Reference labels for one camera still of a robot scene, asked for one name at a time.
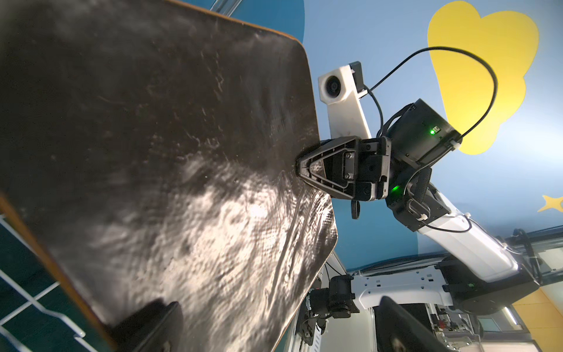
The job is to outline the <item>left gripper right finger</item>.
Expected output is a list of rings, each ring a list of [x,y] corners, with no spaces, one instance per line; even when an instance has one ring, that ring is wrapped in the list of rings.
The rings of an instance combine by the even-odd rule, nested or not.
[[[388,296],[375,312],[378,351],[448,352],[448,347]]]

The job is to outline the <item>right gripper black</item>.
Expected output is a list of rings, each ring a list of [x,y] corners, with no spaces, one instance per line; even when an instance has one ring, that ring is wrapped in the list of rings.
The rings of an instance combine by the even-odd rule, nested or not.
[[[343,136],[297,160],[297,176],[333,198],[385,199],[389,193],[391,140]]]

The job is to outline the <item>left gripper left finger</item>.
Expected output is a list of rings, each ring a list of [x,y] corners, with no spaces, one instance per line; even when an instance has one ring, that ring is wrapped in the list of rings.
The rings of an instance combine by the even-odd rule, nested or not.
[[[111,329],[117,351],[179,351],[183,311],[179,302],[153,301]]]

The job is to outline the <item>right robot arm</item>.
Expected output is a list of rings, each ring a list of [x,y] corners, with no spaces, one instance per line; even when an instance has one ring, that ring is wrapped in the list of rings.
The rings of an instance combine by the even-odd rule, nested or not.
[[[459,211],[431,183],[433,165],[462,136],[424,101],[395,114],[371,139],[340,136],[299,158],[298,175],[335,199],[384,200],[410,231],[439,243],[450,258],[439,263],[437,293],[444,305],[488,315],[540,286],[536,266],[524,262]]]

